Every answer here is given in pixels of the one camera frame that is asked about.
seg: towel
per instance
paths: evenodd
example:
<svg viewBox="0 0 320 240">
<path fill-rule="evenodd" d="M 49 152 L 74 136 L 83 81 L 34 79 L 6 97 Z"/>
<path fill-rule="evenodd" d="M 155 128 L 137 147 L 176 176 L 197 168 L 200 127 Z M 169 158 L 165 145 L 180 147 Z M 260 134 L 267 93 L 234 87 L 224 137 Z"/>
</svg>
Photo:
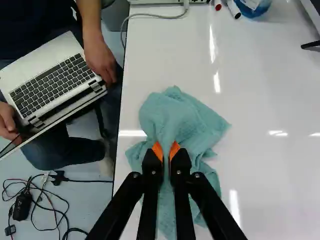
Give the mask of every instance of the towel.
<svg viewBox="0 0 320 240">
<path fill-rule="evenodd" d="M 159 191 L 157 226 L 168 240 L 176 239 L 176 213 L 173 189 L 169 179 L 168 158 L 172 143 L 176 140 L 186 148 L 192 162 L 191 173 L 202 172 L 221 196 L 217 172 L 202 161 L 216 154 L 212 147 L 222 138 L 229 123 L 212 109 L 177 86 L 162 93 L 153 92 L 139 111 L 141 129 L 145 141 L 129 148 L 125 155 L 133 171 L 142 173 L 142 160 L 148 148 L 156 141 L 164 155 L 164 178 Z M 189 197 L 193 221 L 206 226 L 197 204 Z"/>
</svg>

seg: person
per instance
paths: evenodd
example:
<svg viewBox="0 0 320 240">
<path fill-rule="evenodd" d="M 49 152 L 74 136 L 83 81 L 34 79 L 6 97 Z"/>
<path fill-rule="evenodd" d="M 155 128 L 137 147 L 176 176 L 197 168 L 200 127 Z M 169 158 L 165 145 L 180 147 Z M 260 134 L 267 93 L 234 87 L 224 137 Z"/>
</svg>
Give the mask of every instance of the person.
<svg viewBox="0 0 320 240">
<path fill-rule="evenodd" d="M 100 1 L 76 0 L 75 5 L 73 0 L 2 0 L 0 70 L 55 37 L 72 31 L 84 47 L 87 65 L 96 74 L 101 75 L 110 87 L 104 100 L 111 105 L 111 130 L 116 132 L 121 95 L 121 85 L 116 83 L 122 77 L 122 69 L 102 35 Z M 81 19 L 74 18 L 72 5 L 78 8 Z M 13 107 L 4 102 L 2 96 L 0 136 L 11 141 L 18 134 L 14 114 Z M 113 163 L 103 141 L 70 137 L 65 123 L 57 124 L 23 146 L 21 150 L 28 161 L 39 170 L 55 170 L 68 165 L 106 161 L 106 171 L 109 174 L 112 171 Z"/>
</svg>

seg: hand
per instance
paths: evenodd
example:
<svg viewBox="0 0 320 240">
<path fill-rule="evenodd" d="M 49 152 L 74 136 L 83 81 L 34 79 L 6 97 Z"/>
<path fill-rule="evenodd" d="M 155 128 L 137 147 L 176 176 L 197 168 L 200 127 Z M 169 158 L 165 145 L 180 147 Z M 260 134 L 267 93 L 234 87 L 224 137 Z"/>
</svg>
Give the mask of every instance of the hand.
<svg viewBox="0 0 320 240">
<path fill-rule="evenodd" d="M 107 85 L 117 81 L 116 59 L 100 32 L 83 32 L 85 61 Z"/>
<path fill-rule="evenodd" d="M 0 102 L 0 136 L 10 141 L 14 140 L 18 136 L 14 115 L 15 111 L 12 106 L 5 102 Z M 14 141 L 16 145 L 21 142 L 21 137 L 18 137 Z"/>
</svg>

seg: laptop hinge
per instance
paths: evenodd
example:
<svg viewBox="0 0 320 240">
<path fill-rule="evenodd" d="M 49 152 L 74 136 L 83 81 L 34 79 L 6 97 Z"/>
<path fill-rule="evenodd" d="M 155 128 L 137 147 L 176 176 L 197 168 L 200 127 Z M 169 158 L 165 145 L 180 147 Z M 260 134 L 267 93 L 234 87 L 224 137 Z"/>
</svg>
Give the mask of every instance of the laptop hinge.
<svg viewBox="0 0 320 240">
<path fill-rule="evenodd" d="M 100 86 L 99 82 L 97 82 L 97 80 L 94 80 L 94 81 L 90 82 L 89 86 L 92 88 L 92 90 L 95 93 L 98 93 L 103 89 L 102 86 Z"/>
<path fill-rule="evenodd" d="M 31 118 L 29 120 L 29 123 L 31 125 L 33 125 L 33 127 L 35 127 L 36 129 L 41 128 L 42 126 L 44 126 L 44 122 L 41 121 L 39 118 L 37 118 L 36 116 L 34 116 L 33 118 Z"/>
</svg>

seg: white cable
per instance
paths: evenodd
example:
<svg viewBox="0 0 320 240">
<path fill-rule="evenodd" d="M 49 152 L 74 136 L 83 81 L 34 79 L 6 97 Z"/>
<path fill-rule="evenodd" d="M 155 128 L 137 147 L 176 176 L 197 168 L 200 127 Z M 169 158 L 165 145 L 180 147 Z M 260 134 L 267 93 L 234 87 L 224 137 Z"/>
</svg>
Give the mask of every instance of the white cable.
<svg viewBox="0 0 320 240">
<path fill-rule="evenodd" d="M 159 18 L 159 19 L 179 19 L 181 17 L 183 17 L 184 15 L 186 15 L 186 13 L 188 12 L 189 10 L 189 0 L 183 0 L 183 8 L 184 8 L 184 12 L 179 14 L 179 15 L 176 15 L 176 16 L 162 16 L 162 15 L 157 15 L 157 14 L 151 14 L 151 13 L 134 13 L 134 14 L 131 14 L 129 16 L 127 16 L 122 24 L 121 24 L 121 28 L 120 28 L 120 38 L 121 38 L 121 43 L 122 43 L 122 46 L 123 48 L 125 49 L 125 42 L 124 42 L 124 39 L 123 39 L 123 28 L 124 28 L 124 25 L 125 23 L 133 18 L 133 17 L 136 17 L 136 16 L 147 16 L 147 17 L 153 17 L 153 18 Z"/>
</svg>

